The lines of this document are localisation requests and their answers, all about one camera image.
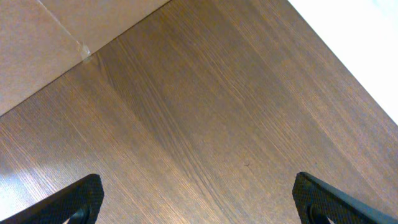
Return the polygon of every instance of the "brown wooden surface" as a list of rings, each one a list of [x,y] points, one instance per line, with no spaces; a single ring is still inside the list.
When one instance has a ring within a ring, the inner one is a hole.
[[[300,223],[303,170],[398,216],[398,127],[287,1],[173,0],[0,137],[2,219],[97,173],[98,223]]]

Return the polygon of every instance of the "dark wood streak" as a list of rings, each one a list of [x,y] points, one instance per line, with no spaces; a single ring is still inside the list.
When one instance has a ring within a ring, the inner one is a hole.
[[[98,223],[299,223],[300,171],[398,217],[398,127],[287,1],[173,0],[0,137],[1,219],[97,173]]]

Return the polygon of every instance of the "black object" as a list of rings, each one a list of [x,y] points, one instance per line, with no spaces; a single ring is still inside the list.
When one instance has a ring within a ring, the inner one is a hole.
[[[302,223],[398,223],[306,172],[297,174],[293,198]]]
[[[95,223],[103,199],[100,176],[90,174],[1,223]]]

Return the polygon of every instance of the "wooden table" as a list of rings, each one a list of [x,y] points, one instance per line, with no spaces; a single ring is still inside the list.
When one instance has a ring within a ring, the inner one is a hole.
[[[97,173],[98,223],[300,223],[300,171],[398,217],[398,127],[287,1],[173,0],[0,138],[0,220]]]

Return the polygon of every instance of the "white surface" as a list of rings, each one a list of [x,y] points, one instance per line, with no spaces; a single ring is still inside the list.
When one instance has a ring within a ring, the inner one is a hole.
[[[398,124],[398,0],[289,0]]]

